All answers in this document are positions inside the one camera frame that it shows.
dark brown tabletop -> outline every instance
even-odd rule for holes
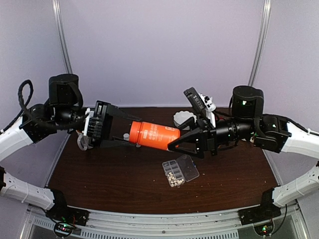
[[[172,116],[185,108],[124,110],[143,121],[173,126]],[[130,123],[115,119],[112,134],[123,136]],[[259,204],[262,193],[277,186],[262,150],[251,143],[193,158],[200,176],[171,188],[162,163],[181,154],[143,146],[81,151],[76,139],[72,134],[49,183],[70,206],[119,213],[211,212]]]

black cable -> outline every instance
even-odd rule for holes
[[[315,132],[310,132],[310,134],[313,134],[313,135],[315,135],[315,136],[319,136],[319,134],[318,134],[318,133],[315,133]]]
[[[255,125],[255,131],[256,133],[263,137],[263,138],[266,138],[266,135],[264,134],[264,132],[261,131],[260,129],[260,117],[255,117],[254,118],[254,125]]]
[[[52,217],[50,217],[50,216],[46,213],[46,210],[45,210],[45,209],[43,209],[43,208],[41,208],[41,207],[39,207],[39,208],[45,213],[45,215],[46,215],[51,221],[54,222],[53,232],[54,232],[54,234],[55,234],[57,237],[59,237],[59,238],[67,238],[68,236],[70,236],[70,235],[73,233],[73,230],[77,229],[76,226],[71,225],[71,224],[69,224],[69,223],[66,223],[66,222],[57,222],[56,220],[54,220]],[[65,235],[64,235],[64,234],[60,233],[61,235],[59,235],[56,230],[58,229],[59,226],[65,227],[64,225],[67,225],[67,228],[70,229],[71,231],[70,231],[68,234],[65,234]]]
[[[276,232],[279,231],[279,229],[280,229],[280,228],[282,227],[282,225],[284,224],[284,221],[285,221],[285,219],[286,219],[286,216],[287,216],[287,204],[286,204],[285,216],[284,216],[282,222],[280,223],[279,227],[278,227],[273,233],[271,233],[271,235],[273,235],[273,234],[275,234]]]
[[[22,84],[19,86],[18,99],[19,99],[20,107],[22,108],[23,112],[28,116],[28,118],[30,120],[32,120],[33,122],[37,123],[41,127],[49,128],[49,129],[52,129],[52,130],[67,130],[67,129],[70,129],[70,128],[78,128],[78,127],[81,126],[81,124],[84,122],[86,116],[88,115],[88,114],[84,115],[81,118],[79,118],[76,122],[69,123],[69,124],[66,124],[66,125],[49,124],[49,123],[37,120],[36,118],[33,117],[31,112],[24,105],[24,99],[23,99],[23,95],[22,95],[22,90],[23,90],[23,88],[26,85],[29,85],[30,89],[33,88],[31,80],[23,81]]]
[[[233,103],[233,97],[230,98],[230,101],[229,101],[229,105],[228,105],[228,113],[231,115],[231,105]]]
[[[30,103],[30,100],[32,98],[33,95],[33,85],[29,85],[30,86],[30,93],[28,96],[28,99],[26,100],[25,106],[27,106]],[[17,119],[22,115],[23,110],[20,110],[20,112],[16,115],[16,117],[6,126],[3,128],[3,132],[6,132],[16,121]]]

orange bottle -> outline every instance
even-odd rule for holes
[[[168,150],[167,145],[179,137],[178,128],[148,122],[133,121],[130,131],[130,142],[162,150]]]

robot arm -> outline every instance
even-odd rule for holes
[[[194,88],[184,92],[197,116],[182,123],[191,131],[168,144],[170,151],[204,157],[205,151],[216,155],[222,145],[228,146],[240,139],[253,136],[254,145],[273,152],[294,152],[319,158],[319,134],[306,130],[292,120],[263,114],[263,92],[248,86],[236,87],[232,97],[232,115],[215,119],[218,113],[212,98],[197,93]],[[22,108],[23,99],[19,97]],[[71,74],[52,77],[49,80],[49,100],[38,104],[24,114],[4,133],[0,134],[0,162],[15,151],[37,143],[57,130],[76,129],[88,139],[91,147],[133,146],[120,138],[110,137],[113,117],[140,121],[118,107],[97,101],[94,109],[83,108],[83,99],[78,90],[78,77]],[[195,150],[181,147],[193,143]],[[242,224],[267,220],[281,214],[286,203],[319,188],[319,164],[305,175],[286,185],[264,192],[261,205],[239,211]],[[0,195],[9,196],[39,206],[56,220],[66,218],[70,222],[85,225],[88,212],[67,206],[63,194],[56,190],[41,189],[22,182],[3,168],[0,169]]]

clear plastic box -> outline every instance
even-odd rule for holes
[[[177,160],[170,160],[162,164],[165,175],[171,187],[180,187],[199,177],[199,172],[189,155],[182,155]]]

